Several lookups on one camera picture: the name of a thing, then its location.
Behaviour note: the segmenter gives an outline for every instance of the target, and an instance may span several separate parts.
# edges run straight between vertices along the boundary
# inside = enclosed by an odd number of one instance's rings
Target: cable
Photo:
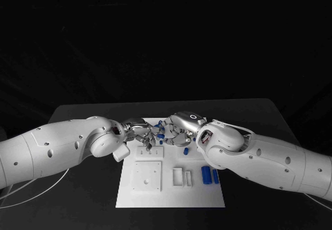
[[[325,204],[322,204],[317,200],[315,200],[325,208],[328,208],[332,211],[332,208],[328,207]]]
[[[55,184],[53,184],[40,194],[37,194],[37,195],[36,195],[33,198],[30,198],[29,200],[35,199],[35,198],[39,197],[43,193],[46,193],[46,192],[55,187],[55,185],[59,183],[60,179],[55,182]],[[16,206],[16,205],[20,205],[20,204],[26,203],[29,200],[26,200],[26,201],[23,201],[23,202],[17,203],[17,204],[14,204],[14,205],[6,206],[6,207],[13,207],[13,206]]]
[[[14,191],[11,191],[9,194],[0,196],[0,200],[4,199],[9,195],[11,195],[13,193],[16,193],[26,185],[29,185],[36,179],[30,180],[19,189],[16,189]]]

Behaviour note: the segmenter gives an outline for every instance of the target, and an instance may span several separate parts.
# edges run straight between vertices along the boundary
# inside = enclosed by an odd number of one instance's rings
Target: black background
[[[48,123],[63,104],[268,98],[302,146],[330,155],[323,8],[10,1],[0,11],[0,126],[9,138]]]

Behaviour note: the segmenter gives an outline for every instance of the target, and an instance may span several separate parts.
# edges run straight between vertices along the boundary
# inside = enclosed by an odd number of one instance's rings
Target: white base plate
[[[164,119],[166,118],[144,118],[151,125],[156,125],[159,120],[163,121]],[[173,135],[167,126],[164,129],[166,137],[172,138]],[[127,146],[131,153],[123,162],[115,207],[225,207],[221,185],[215,184],[215,182],[212,184],[202,183],[201,167],[209,166],[206,161],[201,160],[196,155],[195,160],[189,160],[188,158],[182,159],[179,154],[180,151],[177,150],[180,147],[167,144],[160,145],[159,141],[156,141],[156,146],[163,147],[163,159],[157,160],[162,162],[160,192],[136,192],[133,189],[133,168],[136,161],[156,161],[156,159],[136,159],[137,147],[143,146],[138,141],[134,140],[127,142]],[[188,146],[188,156],[193,147],[195,143],[190,143]],[[189,189],[185,187],[173,187],[173,168],[182,168],[183,182],[185,172],[190,171],[192,187]]]

